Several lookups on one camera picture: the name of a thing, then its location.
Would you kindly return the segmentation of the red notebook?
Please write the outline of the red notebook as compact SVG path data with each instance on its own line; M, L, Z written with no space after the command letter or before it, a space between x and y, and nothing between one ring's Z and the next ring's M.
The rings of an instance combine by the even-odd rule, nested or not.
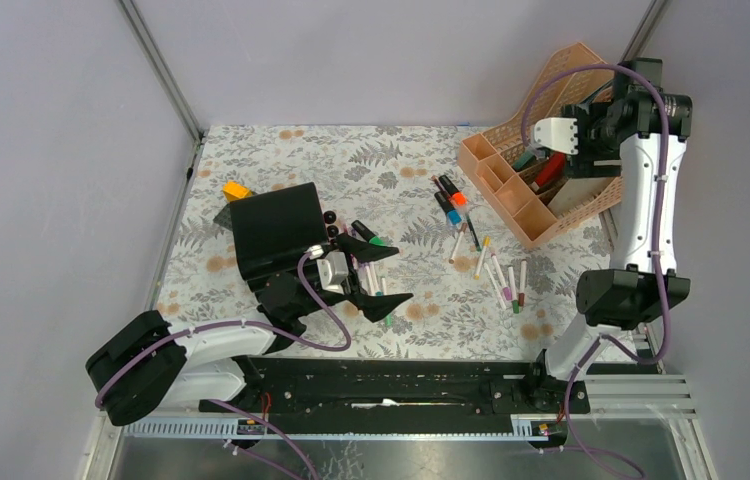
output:
M546 162L543 169L535 177L535 180L531 183L530 187L535 193L550 187L555 181L557 181L564 171L566 165L567 156L560 152L555 152L551 155L549 160Z

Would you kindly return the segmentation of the teal folder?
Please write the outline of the teal folder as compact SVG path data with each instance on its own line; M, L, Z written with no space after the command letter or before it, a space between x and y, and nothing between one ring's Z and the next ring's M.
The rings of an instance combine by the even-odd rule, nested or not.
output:
M536 151L526 149L520 154L516 160L511 164L512 168L516 172L520 172L531 166L537 160L543 160L544 154L542 152L537 153Z

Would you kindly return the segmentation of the peach file organizer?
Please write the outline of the peach file organizer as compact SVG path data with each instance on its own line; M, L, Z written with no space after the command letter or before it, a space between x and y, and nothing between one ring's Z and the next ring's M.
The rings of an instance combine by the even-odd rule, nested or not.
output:
M599 63L604 60L582 43L558 50L538 76L529 99L554 75ZM595 102L609 100L609 87L598 89L612 80L612 75L610 71L591 71L556 82L539 94L529 112L529 127L556 116L564 105L583 102L596 91L600 93ZM520 127L527 102L507 122L462 140L457 164L522 246L532 249L617 205L622 180L569 179L563 172L562 154L532 157L518 165L526 152Z

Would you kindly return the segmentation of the beige notebook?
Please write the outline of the beige notebook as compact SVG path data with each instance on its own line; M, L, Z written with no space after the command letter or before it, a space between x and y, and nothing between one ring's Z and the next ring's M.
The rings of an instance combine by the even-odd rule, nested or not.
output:
M611 177L569 179L547 207L556 217L565 216L571 210L591 202L612 181Z

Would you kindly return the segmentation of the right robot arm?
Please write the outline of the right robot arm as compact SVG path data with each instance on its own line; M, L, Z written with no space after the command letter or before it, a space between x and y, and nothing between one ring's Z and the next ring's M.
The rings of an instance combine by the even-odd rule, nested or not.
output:
M645 57L606 64L614 74L611 100L565 105L557 117L521 121L526 149L564 154L570 179L619 177L623 185L609 265L581 274L575 317L538 356L524 386L534 410L558 405L564 387L604 348L622 345L621 333L661 319L668 334L671 308L690 293L690 280L677 273L673 226L692 100L663 91L662 67L661 60Z

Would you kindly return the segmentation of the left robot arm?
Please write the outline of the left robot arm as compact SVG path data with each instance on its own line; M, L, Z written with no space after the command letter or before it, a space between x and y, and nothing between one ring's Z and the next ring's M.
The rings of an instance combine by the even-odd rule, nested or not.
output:
M204 400L252 409L262 387L237 358L292 344L324 352L349 350L351 332L333 304L348 301L378 322L411 297L362 291L352 260L373 263L399 252L342 233L334 245L302 251L292 271L271 276L261 292L261 308L253 313L201 323L169 322L157 310L139 314L86 361L95 407L115 426L135 423L160 407L190 407Z

